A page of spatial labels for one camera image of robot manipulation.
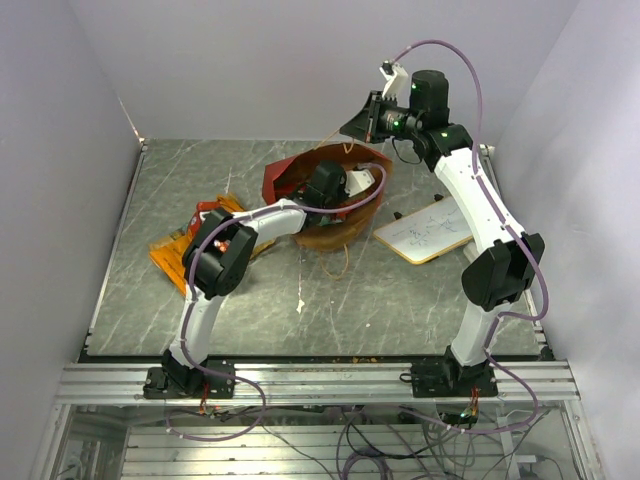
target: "wire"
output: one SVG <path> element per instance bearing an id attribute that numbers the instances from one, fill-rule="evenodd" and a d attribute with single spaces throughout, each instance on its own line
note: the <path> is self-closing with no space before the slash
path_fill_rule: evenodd
<path id="1" fill-rule="evenodd" d="M 404 437 L 403 437 L 402 435 L 400 435 L 400 433 L 399 433 L 395 428 L 393 428 L 391 425 L 389 425 L 389 424 L 388 424 L 388 423 L 386 423 L 386 422 L 385 422 L 385 424 L 386 424 L 387 428 L 388 428 L 389 430 L 391 430 L 391 431 L 395 434 L 395 436 L 396 436 L 396 437 L 398 437 L 398 439 L 400 440 L 400 442 L 402 442 L 402 444 L 406 447 L 406 449 L 407 449 L 409 452 L 411 452 L 411 454 L 410 454 L 410 455 L 411 455 L 413 458 L 415 458 L 415 459 L 416 459 L 416 462 L 418 462 L 418 465 L 420 465 L 420 466 L 422 467 L 422 469 L 424 470 L 424 473 L 425 473 L 429 478 L 433 479 L 433 476 L 431 475 L 431 472 L 429 472 L 429 469 L 427 468 L 427 466 L 424 464 L 424 462 L 423 462 L 422 460 L 420 460 L 420 457 L 419 457 L 417 454 L 415 454 L 415 453 L 413 452 L 413 450 L 411 449 L 411 445 L 409 445 L 409 444 L 407 443 L 407 441 L 404 439 Z"/>
<path id="2" fill-rule="evenodd" d="M 329 270 L 327 270 L 327 267 L 325 267 L 324 262 L 322 261 L 322 252 L 318 252 L 318 263 L 320 263 L 320 268 L 322 268 L 322 271 L 329 278 L 331 278 L 331 280 L 334 280 L 336 282 L 340 280 L 342 277 L 344 277 L 344 275 L 347 273 L 347 270 L 349 270 L 349 247 L 347 247 L 346 243 L 343 246 L 344 246 L 344 256 L 345 256 L 344 268 L 342 269 L 342 272 L 340 272 L 338 275 L 334 275 Z"/>
<path id="3" fill-rule="evenodd" d="M 422 432 L 424 434 L 425 440 L 427 442 L 427 446 L 429 446 L 429 450 L 431 451 L 431 454 L 433 455 L 433 459 L 436 461 L 436 463 L 438 464 L 438 466 L 440 467 L 440 469 L 442 470 L 442 472 L 446 475 L 455 475 L 455 471 L 452 473 L 449 471 L 449 468 L 447 468 L 447 466 L 445 466 L 444 462 L 442 461 L 441 457 L 445 457 L 447 460 L 449 460 L 451 463 L 454 464 L 454 470 L 455 470 L 455 466 L 456 466 L 456 461 L 455 459 L 452 459 L 452 457 L 446 452 L 446 450 L 444 450 L 443 446 L 446 442 L 448 442 L 449 440 L 451 440 L 451 438 L 454 438 L 454 441 L 457 439 L 457 434 L 456 433 L 452 433 L 451 435 L 447 436 L 446 431 L 443 432 L 436 432 L 436 439 L 435 439 L 435 443 L 434 440 L 431 438 L 431 435 L 429 435 L 429 430 L 431 429 L 431 427 L 435 428 L 435 425 L 431 424 L 431 423 L 423 423 L 422 424 Z M 440 452 L 440 455 L 438 455 L 433 447 L 438 447 L 438 451 Z M 473 463 L 475 464 L 475 447 L 473 449 Z"/>
<path id="4" fill-rule="evenodd" d="M 467 468 L 471 468 L 476 464 L 476 447 L 473 445 L 473 440 L 476 437 L 469 437 L 469 444 L 467 445 L 467 453 L 464 454 L 465 458 L 469 458 L 469 449 L 471 449 L 471 447 L 473 447 L 473 461 L 467 465 L 466 463 L 464 464 L 464 466 L 462 467 L 462 475 L 460 475 L 462 478 L 464 478 L 464 474 L 467 471 Z"/>
<path id="5" fill-rule="evenodd" d="M 380 480 L 393 480 L 393 473 L 391 469 L 387 465 L 387 462 L 384 461 L 383 458 L 370 457 L 367 455 L 360 455 L 357 453 L 352 453 L 347 457 L 347 460 L 344 462 L 344 467 L 342 468 L 342 478 L 347 480 L 349 477 L 349 472 L 353 468 L 353 466 L 362 461 L 369 460 L 373 462 L 376 467 L 378 467 L 378 473 L 380 474 Z"/>
<path id="6" fill-rule="evenodd" d="M 398 148 L 396 147 L 396 137 L 391 138 L 391 146 L 393 147 L 393 151 L 396 152 L 396 157 L 398 157 L 398 159 L 402 163 L 406 163 L 407 165 L 420 165 L 422 163 L 422 161 L 419 159 L 417 162 L 409 162 L 408 160 L 405 160 L 404 158 L 402 158 L 400 156 L 400 153 L 398 153 Z"/>
<path id="7" fill-rule="evenodd" d="M 76 468 L 77 465 L 71 464 L 67 467 L 66 470 L 61 471 L 58 475 L 56 475 L 56 478 L 61 477 L 62 475 L 64 475 L 67 472 L 70 472 L 71 470 L 73 470 L 74 468 Z"/>
<path id="8" fill-rule="evenodd" d="M 338 132 L 340 131 L 340 128 L 334 130 L 331 134 L 329 134 L 328 136 L 324 137 L 322 140 L 320 140 L 320 142 L 318 142 L 318 144 L 313 147 L 314 150 L 319 149 L 322 145 L 324 145 L 325 143 L 327 143 L 329 140 L 331 140 L 333 137 L 335 137 Z M 351 150 L 353 150 L 353 146 L 355 145 L 356 140 L 355 138 L 351 137 L 351 145 L 349 145 L 349 148 L 347 148 L 347 144 L 343 143 L 342 144 L 342 148 L 344 149 L 344 153 L 346 155 L 349 155 L 351 153 Z"/>
<path id="9" fill-rule="evenodd" d="M 209 398 L 209 384 L 204 384 L 204 391 L 202 392 L 202 398 L 200 399 L 200 414 L 207 413 L 207 398 Z"/>
<path id="10" fill-rule="evenodd" d="M 513 448 L 513 450 L 510 453 L 505 453 L 502 457 L 500 457 L 498 459 L 498 461 L 496 463 L 494 463 L 493 466 L 489 470 L 487 470 L 487 472 L 483 475 L 483 477 L 480 480 L 484 480 L 485 478 L 487 478 L 487 475 L 489 475 L 500 464 L 500 462 L 502 462 L 507 457 L 509 457 L 509 465 L 507 465 L 507 475 L 508 475 L 509 474 L 509 468 L 511 468 L 511 460 L 513 460 L 513 456 L 515 455 L 515 453 L 520 448 L 520 445 L 522 445 L 522 443 L 524 442 L 524 439 L 527 438 L 527 435 L 529 435 L 531 430 L 533 430 L 533 427 L 535 427 L 544 417 L 549 415 L 549 413 L 551 413 L 551 410 L 547 410 L 546 412 L 542 413 L 542 415 L 540 415 L 537 418 L 537 420 L 535 422 L 533 422 L 533 424 L 531 424 L 531 426 L 527 429 L 527 431 L 524 432 L 524 435 L 522 435 L 522 438 L 520 439 L 518 444 Z"/>
<path id="11" fill-rule="evenodd" d="M 367 446 L 369 447 L 369 449 L 371 449 L 371 451 L 373 453 L 369 454 L 368 456 L 371 457 L 386 457 L 389 458 L 391 460 L 407 460 L 409 458 L 415 458 L 416 455 L 420 455 L 422 452 L 424 452 L 425 450 L 427 450 L 428 447 L 424 447 L 421 448 L 420 450 L 416 450 L 411 451 L 411 453 L 409 455 L 398 455 L 398 454 L 394 454 L 394 453 L 385 453 L 383 451 L 381 451 L 379 448 L 375 447 L 370 441 L 369 439 L 367 439 L 367 437 L 364 436 L 364 434 L 360 431 L 360 429 L 358 427 L 355 426 L 355 424 L 350 424 L 347 427 L 347 431 L 346 431 L 346 439 L 347 439 L 347 444 L 349 445 L 349 447 L 351 447 L 351 450 L 353 450 L 356 453 L 361 453 L 356 447 L 353 446 L 353 444 L 351 443 L 351 439 L 349 438 L 349 430 L 353 428 L 358 435 L 360 435 L 360 438 L 362 438 L 362 440 L 364 440 L 364 442 L 367 444 Z M 421 458 L 426 458 L 428 457 L 428 455 L 422 455 Z"/>
<path id="12" fill-rule="evenodd" d="M 560 468 L 560 464 L 555 459 L 551 457 L 543 457 L 542 455 L 538 455 L 538 457 L 541 458 L 543 462 L 547 460 L 550 462 L 553 462 L 553 464 L 558 469 L 558 473 L 560 474 L 560 480 L 564 480 L 564 475 L 562 474 L 562 469 Z"/>
<path id="13" fill-rule="evenodd" d="M 514 413 L 526 413 L 527 415 L 531 415 L 531 410 L 511 410 L 504 416 L 504 418 L 509 418 Z"/>
<path id="14" fill-rule="evenodd" d="M 464 462 L 458 462 L 455 458 L 455 443 L 456 440 L 458 439 L 458 435 L 456 435 L 453 438 L 453 445 L 454 445 L 454 450 L 453 450 L 453 455 L 450 455 L 444 448 L 444 444 L 440 444 L 438 445 L 438 451 L 440 452 L 440 455 L 442 455 L 443 457 L 446 457 L 447 460 L 449 460 L 451 463 L 453 463 L 454 467 L 462 467 L 462 468 L 470 468 L 473 467 L 476 464 L 476 448 L 475 446 L 473 446 L 472 442 L 469 441 L 469 444 L 467 445 L 467 453 L 465 455 L 465 461 Z M 466 462 L 466 459 L 469 457 L 469 450 L 473 448 L 473 453 L 472 453 L 472 457 L 471 457 L 471 462 Z"/>
<path id="15" fill-rule="evenodd" d="M 487 430 L 485 430 L 485 431 L 477 431 L 477 430 L 476 431 L 467 431 L 467 430 L 465 430 L 464 433 L 469 433 L 469 434 L 489 434 L 489 433 L 500 433 L 500 432 L 503 432 L 503 431 L 512 431 L 512 430 L 515 430 L 516 428 L 519 428 L 521 426 L 528 426 L 528 425 L 531 424 L 532 421 L 534 421 L 535 417 L 538 415 L 538 412 L 539 412 L 538 399 L 536 397 L 535 392 L 531 389 L 531 387 L 529 387 L 529 385 L 527 385 L 527 383 L 523 379 L 521 379 L 515 373 L 513 373 L 510 370 L 506 369 L 505 367 L 500 365 L 498 362 L 496 362 L 495 359 L 493 359 L 493 357 L 491 356 L 491 354 L 489 352 L 489 347 L 490 347 L 491 341 L 493 339 L 493 336 L 494 336 L 494 334 L 495 334 L 495 332 L 496 332 L 496 330 L 498 328 L 498 325 L 500 324 L 500 322 L 505 317 L 519 318 L 519 319 L 523 319 L 523 320 L 529 320 L 529 321 L 532 321 L 532 322 L 533 321 L 537 321 L 537 320 L 541 320 L 542 318 L 544 318 L 546 316 L 546 314 L 547 314 L 548 309 L 549 309 L 549 291 L 548 291 L 547 284 L 546 284 L 546 281 L 544 279 L 544 276 L 542 275 L 542 271 L 540 270 L 540 267 L 539 267 L 536 259 L 533 257 L 532 253 L 529 251 L 527 246 L 524 244 L 524 242 L 522 241 L 520 236 L 513 230 L 511 225 L 509 225 L 509 223 L 507 222 L 507 219 L 506 219 L 505 215 L 502 213 L 502 211 L 500 210 L 500 207 L 498 207 L 495 199 L 493 198 L 493 196 L 489 192 L 489 189 L 485 185 L 484 180 L 482 178 L 482 174 L 479 173 L 480 172 L 480 168 L 479 168 L 479 165 L 478 165 L 478 156 L 479 156 L 478 152 L 479 152 L 479 145 L 480 145 L 480 134 L 482 132 L 482 89 L 480 87 L 480 80 L 478 79 L 478 74 L 477 74 L 475 68 L 473 67 L 473 64 L 471 63 L 469 58 L 460 49 L 458 49 L 454 45 L 450 44 L 449 42 L 445 42 L 443 40 L 436 40 L 436 39 L 422 40 L 422 41 L 419 41 L 419 42 L 416 42 L 414 44 L 409 45 L 408 47 L 406 47 L 403 51 L 401 51 L 398 55 L 396 55 L 393 58 L 392 63 L 398 62 L 398 60 L 400 60 L 402 57 L 404 57 L 411 50 L 413 50 L 414 48 L 420 47 L 422 45 L 440 45 L 440 46 L 443 46 L 443 47 L 451 50 L 456 55 L 458 55 L 458 57 L 467 66 L 467 68 L 469 70 L 469 73 L 471 73 L 471 77 L 473 78 L 473 83 L 474 83 L 475 88 L 476 88 L 476 108 L 477 108 L 476 130 L 475 130 L 475 134 L 472 137 L 473 138 L 473 144 L 472 144 L 472 149 L 471 149 L 472 168 L 473 168 L 474 177 L 475 177 L 475 180 L 478 182 L 478 186 L 482 190 L 482 193 L 484 194 L 485 198 L 487 199 L 487 201 L 491 205 L 491 208 L 493 209 L 493 211 L 495 212 L 496 216 L 498 217 L 498 219 L 502 223 L 503 228 L 505 228 L 505 230 L 513 238 L 513 240 L 516 242 L 516 244 L 518 245 L 520 250 L 522 250 L 522 253 L 524 254 L 524 256 L 527 258 L 528 262 L 531 264 L 531 267 L 533 268 L 533 270 L 535 272 L 535 276 L 538 278 L 538 282 L 540 283 L 540 289 L 542 290 L 542 308 L 540 309 L 540 312 L 537 315 L 531 316 L 531 315 L 524 315 L 524 314 L 521 314 L 521 313 L 509 312 L 509 311 L 500 312 L 496 316 L 496 318 L 494 319 L 493 323 L 491 324 L 491 327 L 489 328 L 489 332 L 487 334 L 487 338 L 485 339 L 485 343 L 484 343 L 485 356 L 486 356 L 487 360 L 489 361 L 489 363 L 491 363 L 498 370 L 500 370 L 500 371 L 506 373 L 507 375 L 509 375 L 511 378 L 516 380 L 518 383 L 520 383 L 525 388 L 525 390 L 527 390 L 527 392 L 531 395 L 531 399 L 533 401 L 533 412 L 531 413 L 531 415 L 525 421 L 519 422 L 519 424 L 514 424 L 514 425 L 509 425 L 507 427 L 498 428 L 498 429 L 496 429 L 494 431 L 487 431 Z M 437 423 L 437 424 L 441 423 L 439 421 L 434 421 L 436 419 L 432 419 L 432 418 L 429 418 L 429 417 L 426 417 L 426 416 L 421 416 L 419 418 L 423 418 L 424 420 L 431 421 L 431 422 L 434 422 L 434 423 Z M 452 427 L 452 429 L 454 429 L 454 431 L 458 431 L 458 432 L 462 433 L 462 431 L 460 429 L 458 429 L 458 428 Z"/>
<path id="16" fill-rule="evenodd" d="M 345 436 L 345 433 L 349 429 L 349 425 L 351 425 L 361 413 L 362 411 L 360 410 L 356 412 L 356 415 L 352 416 L 349 420 L 347 420 L 347 423 L 345 423 L 344 428 L 342 429 L 342 431 L 340 432 L 340 435 L 338 436 L 338 444 L 336 445 L 336 471 L 338 472 L 338 477 L 340 478 L 340 480 L 347 480 L 347 476 L 344 475 L 342 470 L 340 470 L 340 446 L 342 444 L 342 437 Z"/>
<path id="17" fill-rule="evenodd" d="M 273 205 L 271 207 L 267 207 L 263 210 L 260 210 L 257 213 L 248 213 L 248 214 L 242 214 L 242 215 L 238 215 L 238 216 L 234 216 L 232 218 L 230 218 L 229 220 L 227 220 L 226 222 L 222 222 L 220 225 L 218 225 L 218 227 L 216 227 L 202 242 L 202 244 L 200 245 L 200 247 L 198 249 L 196 249 L 196 252 L 193 256 L 193 260 L 191 261 L 191 265 L 189 266 L 189 278 L 188 278 L 188 282 L 187 282 L 187 287 L 190 290 L 191 293 L 191 299 L 189 301 L 189 305 L 187 306 L 187 310 L 185 312 L 185 316 L 184 316 L 184 321 L 182 323 L 182 328 L 180 330 L 180 350 L 182 351 L 182 354 L 184 355 L 185 359 L 193 366 L 193 368 L 201 371 L 202 373 L 204 373 L 205 375 L 209 375 L 209 376 L 213 376 L 213 377 L 217 377 L 217 378 L 221 378 L 224 380 L 231 380 L 232 382 L 243 382 L 246 383 L 247 385 L 252 386 L 253 388 L 256 389 L 256 391 L 258 392 L 258 394 L 260 395 L 260 399 L 262 401 L 261 404 L 261 410 L 260 410 L 260 415 L 258 416 L 258 418 L 255 419 L 255 421 L 249 425 L 247 428 L 241 430 L 240 432 L 234 433 L 232 435 L 227 435 L 224 437 L 217 437 L 217 438 L 211 438 L 211 437 L 200 437 L 197 435 L 190 435 L 190 434 L 183 434 L 180 433 L 179 431 L 177 431 L 175 428 L 173 428 L 171 426 L 171 414 L 172 412 L 168 412 L 167 415 L 165 416 L 165 425 L 167 427 L 167 433 L 170 433 L 172 435 L 176 435 L 180 438 L 185 438 L 187 440 L 193 440 L 196 442 L 223 442 L 226 440 L 232 440 L 234 438 L 238 438 L 242 435 L 244 435 L 245 433 L 250 432 L 251 430 L 253 430 L 255 427 L 257 427 L 261 422 L 262 419 L 264 417 L 264 414 L 267 410 L 267 397 L 264 393 L 264 390 L 262 390 L 262 387 L 260 387 L 260 385 L 252 380 L 249 380 L 248 378 L 244 378 L 244 377 L 239 377 L 237 375 L 232 375 L 232 374 L 228 374 L 228 373 L 223 373 L 223 372 L 219 372 L 217 370 L 211 370 L 210 368 L 206 368 L 202 365 L 200 365 L 192 356 L 191 353 L 189 352 L 188 348 L 187 348 L 187 331 L 188 331 L 188 327 L 189 327 L 189 320 L 191 319 L 191 315 L 193 314 L 193 309 L 195 308 L 196 302 L 198 300 L 198 291 L 196 290 L 195 287 L 195 273 L 196 273 L 196 268 L 195 266 L 198 264 L 200 257 L 202 256 L 202 253 L 204 252 L 204 250 L 209 246 L 209 244 L 211 242 L 213 242 L 213 240 L 216 238 L 216 236 L 218 236 L 218 234 L 220 234 L 222 231 L 224 231 L 224 229 L 226 229 L 227 227 L 238 223 L 242 220 L 247 220 L 247 219 L 251 219 L 251 218 L 260 218 L 262 216 L 265 215 L 269 215 L 271 213 L 277 212 L 279 210 L 302 210 L 304 212 L 312 212 L 312 213 L 323 213 L 323 214 L 335 214 L 335 213 L 346 213 L 346 212 L 350 212 L 351 210 L 355 210 L 356 208 L 359 208 L 367 203 L 369 203 L 370 201 L 372 201 L 373 199 L 375 199 L 378 195 L 380 195 L 380 193 L 382 192 L 382 190 L 384 189 L 384 186 L 386 184 L 387 181 L 387 172 L 384 169 L 384 167 L 382 167 L 381 165 L 378 165 L 377 163 L 365 163 L 360 165 L 361 168 L 375 168 L 377 170 L 380 171 L 381 174 L 381 179 L 380 179 L 380 183 L 378 185 L 378 187 L 373 191 L 373 193 L 371 195 L 369 195 L 368 197 L 360 200 L 359 202 L 356 202 L 352 205 L 348 205 L 346 207 L 342 207 L 342 208 L 332 208 L 332 209 L 323 209 L 323 208 L 314 208 L 314 207 L 308 207 L 308 206 L 304 206 L 304 205 Z"/>
<path id="18" fill-rule="evenodd" d="M 280 439 L 282 442 L 286 443 L 289 446 L 289 448 L 291 448 L 294 452 L 297 452 L 300 455 L 302 455 L 303 457 L 308 458 L 309 460 L 313 460 L 314 462 L 316 462 L 318 465 L 320 465 L 322 467 L 322 469 L 326 472 L 326 474 L 329 475 L 329 478 L 331 480 L 335 480 L 334 477 L 333 477 L 333 474 L 329 471 L 329 469 L 327 467 L 325 467 L 325 465 L 320 460 L 318 460 L 317 458 L 312 457 L 311 455 L 307 455 L 306 453 L 298 450 L 296 447 L 293 446 L 293 444 L 289 443 L 289 441 L 286 440 L 284 437 L 282 437 L 280 434 L 268 430 L 267 427 L 264 426 L 264 424 L 262 425 L 262 428 L 268 434 L 273 435 L 274 437 Z"/>

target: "handwriting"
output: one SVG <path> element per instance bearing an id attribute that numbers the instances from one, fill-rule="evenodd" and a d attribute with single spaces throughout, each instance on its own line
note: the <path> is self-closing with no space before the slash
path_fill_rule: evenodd
<path id="1" fill-rule="evenodd" d="M 406 228 L 399 230 L 392 234 L 392 237 L 399 235 L 409 236 L 409 245 L 418 245 L 424 247 L 429 244 L 429 237 L 434 234 L 447 230 L 449 232 L 457 232 L 455 224 L 451 221 L 451 218 L 458 213 L 458 208 L 446 213 L 443 217 L 437 219 L 429 217 L 428 219 L 421 219 L 416 221 Z"/>

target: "whiteboard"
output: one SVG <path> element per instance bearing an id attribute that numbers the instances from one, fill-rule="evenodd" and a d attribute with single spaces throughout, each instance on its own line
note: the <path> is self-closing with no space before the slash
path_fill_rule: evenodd
<path id="1" fill-rule="evenodd" d="M 414 265 L 439 257 L 473 238 L 453 197 L 402 217 L 373 235 Z"/>

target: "floor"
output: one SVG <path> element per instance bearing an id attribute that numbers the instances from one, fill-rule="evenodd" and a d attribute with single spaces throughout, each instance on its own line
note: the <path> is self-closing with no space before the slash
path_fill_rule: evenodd
<path id="1" fill-rule="evenodd" d="M 89 345 L 91 355 L 160 354 L 178 328 L 180 292 L 148 256 L 148 244 L 184 225 L 199 201 L 232 192 L 247 208 L 263 205 L 264 166 L 315 146 L 302 141 L 151 140 L 126 212 Z M 415 266 L 378 242 L 373 230 L 446 195 L 424 165 L 400 163 L 372 224 L 349 245 L 339 281 L 315 251 L 281 238 L 252 261 L 227 297 L 210 353 L 229 355 L 392 355 L 442 353 L 462 321 L 466 298 L 459 248 Z M 408 161 L 416 158 L 400 147 Z M 344 252 L 323 254 L 340 272 Z M 304 306 L 297 310 L 301 301 Z M 521 301 L 517 310 L 524 311 Z M 504 322 L 494 352 L 538 353 L 528 323 Z"/>

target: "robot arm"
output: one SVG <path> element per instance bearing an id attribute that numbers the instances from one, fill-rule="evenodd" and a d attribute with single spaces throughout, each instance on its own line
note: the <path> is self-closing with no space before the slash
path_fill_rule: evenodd
<path id="1" fill-rule="evenodd" d="M 385 62 L 381 70 L 387 80 L 384 91 L 370 92 L 364 107 L 340 133 L 365 143 L 392 137 L 411 140 L 418 158 L 445 184 L 471 228 L 479 256 L 462 274 L 467 308 L 458 335 L 445 353 L 446 374 L 455 383 L 477 376 L 487 366 L 485 342 L 492 322 L 533 281 L 533 268 L 506 226 L 520 235 L 536 261 L 544 242 L 538 234 L 527 235 L 515 221 L 482 167 L 474 171 L 471 137 L 463 126 L 449 122 L 449 83 L 444 74 L 415 72 L 406 108 L 399 107 L 396 99 L 397 79 L 404 69 Z"/>
<path id="2" fill-rule="evenodd" d="M 193 363 L 206 361 L 220 307 L 225 296 L 241 282 L 255 245 L 326 221 L 317 209 L 339 205 L 373 184 L 369 170 L 345 172 L 333 162 L 321 162 L 304 190 L 294 192 L 293 198 L 250 212 L 230 214 L 221 208 L 211 212 L 183 256 L 185 277 L 193 276 L 194 286 L 187 288 L 178 334 L 163 355 L 162 378 L 154 382 L 162 387 L 149 387 L 145 392 L 165 390 L 168 382 L 183 394 L 198 391 L 205 379 L 192 368 Z M 223 227 L 233 219 L 237 221 Z M 185 348 L 190 358 L 185 355 Z"/>

